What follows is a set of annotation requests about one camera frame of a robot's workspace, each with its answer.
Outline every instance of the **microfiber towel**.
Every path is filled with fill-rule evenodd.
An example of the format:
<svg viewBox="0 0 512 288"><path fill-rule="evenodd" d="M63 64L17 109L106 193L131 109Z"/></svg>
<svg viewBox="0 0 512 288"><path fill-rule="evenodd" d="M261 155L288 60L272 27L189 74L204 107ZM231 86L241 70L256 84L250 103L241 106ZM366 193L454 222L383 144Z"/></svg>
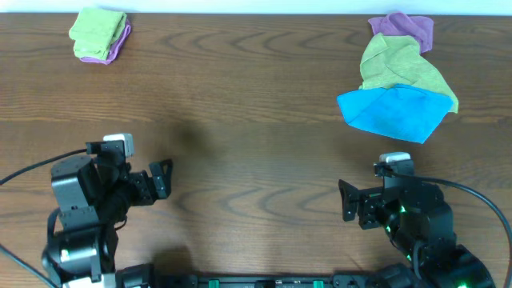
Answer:
<svg viewBox="0 0 512 288"><path fill-rule="evenodd" d="M385 36L412 36L420 45L422 53L432 50L434 20L424 16L407 16L402 12L375 17L368 20L374 34Z"/></svg>
<svg viewBox="0 0 512 288"><path fill-rule="evenodd" d="M125 28L126 14L99 8L84 8L70 29L75 40L74 55L106 60L110 44L119 39Z"/></svg>
<svg viewBox="0 0 512 288"><path fill-rule="evenodd" d="M338 105L348 125L421 144L453 104L448 96L403 84L338 96Z"/></svg>
<svg viewBox="0 0 512 288"><path fill-rule="evenodd" d="M125 23L125 29L122 31L121 37L118 40L116 40L116 42L112 43L112 45L110 45L109 54L106 57L106 60L99 60L99 59L96 59L93 57L84 57L84 58L80 58L80 61L88 62L88 63L101 63L101 64L105 64L105 65L111 64L112 61L115 60L116 57L118 56L118 52L121 49L122 44L128 37L128 34L130 34L130 32L131 32L131 24L130 24L130 21L128 21L128 19L127 19L126 23Z"/></svg>
<svg viewBox="0 0 512 288"><path fill-rule="evenodd" d="M458 112L458 100L435 67L419 54L419 44L411 36L375 35L361 59L362 85L359 89L391 88L407 84L449 96Z"/></svg>

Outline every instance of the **green cloth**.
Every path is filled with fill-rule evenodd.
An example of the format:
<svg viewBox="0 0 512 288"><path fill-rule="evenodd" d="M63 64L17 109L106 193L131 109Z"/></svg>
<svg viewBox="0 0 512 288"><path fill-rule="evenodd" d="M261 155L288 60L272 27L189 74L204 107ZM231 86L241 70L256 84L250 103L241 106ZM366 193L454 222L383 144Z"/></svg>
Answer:
<svg viewBox="0 0 512 288"><path fill-rule="evenodd" d="M70 29L70 38L75 40L74 56L106 60L110 44L119 39L125 22L126 13L84 8Z"/></svg>
<svg viewBox="0 0 512 288"><path fill-rule="evenodd" d="M362 85L359 89L386 88L407 84L449 96L458 112L458 100L441 73L419 54L419 43L411 36L376 34L361 60Z"/></svg>

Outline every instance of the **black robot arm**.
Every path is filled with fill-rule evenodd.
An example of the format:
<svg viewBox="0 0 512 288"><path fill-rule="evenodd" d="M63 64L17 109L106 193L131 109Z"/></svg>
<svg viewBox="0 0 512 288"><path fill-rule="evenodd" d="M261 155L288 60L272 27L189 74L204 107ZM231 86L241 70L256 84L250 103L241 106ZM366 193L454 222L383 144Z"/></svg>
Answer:
<svg viewBox="0 0 512 288"><path fill-rule="evenodd" d="M374 168L382 187L358 190L339 181L343 220L354 220L357 213L364 230L383 227L428 286L494 287L482 262L457 245L454 216L439 187L411 177L414 164L408 154L384 154Z"/></svg>
<svg viewBox="0 0 512 288"><path fill-rule="evenodd" d="M151 163L152 177L144 170L131 173L126 156L133 143L126 143L131 135L124 136L88 142L87 153L96 157L73 156L52 168L59 209L49 217L42 263L58 286L116 283L114 224L126 220L131 206L152 205L170 195L172 161ZM54 234L57 216L63 229Z"/></svg>

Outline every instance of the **white wall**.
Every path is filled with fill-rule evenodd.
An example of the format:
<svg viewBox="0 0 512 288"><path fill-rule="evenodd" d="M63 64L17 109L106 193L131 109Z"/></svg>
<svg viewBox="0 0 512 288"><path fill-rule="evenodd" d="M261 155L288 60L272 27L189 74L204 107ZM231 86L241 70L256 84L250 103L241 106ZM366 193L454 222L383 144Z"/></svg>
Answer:
<svg viewBox="0 0 512 288"><path fill-rule="evenodd" d="M214 14L388 14L400 10L408 14L512 15L512 0L0 0L0 12L78 12L84 6Z"/></svg>

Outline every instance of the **crumpled cloth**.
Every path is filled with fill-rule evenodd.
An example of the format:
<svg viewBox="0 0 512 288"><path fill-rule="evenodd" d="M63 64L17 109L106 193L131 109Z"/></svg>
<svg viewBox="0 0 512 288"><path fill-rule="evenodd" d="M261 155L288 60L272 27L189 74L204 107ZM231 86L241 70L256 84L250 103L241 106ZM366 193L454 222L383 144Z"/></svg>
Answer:
<svg viewBox="0 0 512 288"><path fill-rule="evenodd" d="M375 35L361 59L362 85L359 89L391 88L407 84L449 96L450 112L458 112L458 100L441 73L419 54L411 36Z"/></svg>
<svg viewBox="0 0 512 288"><path fill-rule="evenodd" d="M128 21L128 18L126 19L125 23L125 29L121 33L121 37L116 40L116 42L112 43L110 46L109 54L106 56L106 60L100 60L96 59L94 57L83 57L80 58L80 61L82 62L88 62L88 63L101 63L105 65L109 65L112 63L113 60L116 59L118 56L119 50L121 49L122 44L125 42L126 38L131 32L131 24L130 21Z"/></svg>
<svg viewBox="0 0 512 288"><path fill-rule="evenodd" d="M432 50L434 20L425 16L407 16L402 12L375 17L368 20L375 34L385 36L412 36L420 45L422 53Z"/></svg>
<svg viewBox="0 0 512 288"><path fill-rule="evenodd" d="M443 94L398 84L345 93L338 104L352 127L423 144L454 103Z"/></svg>

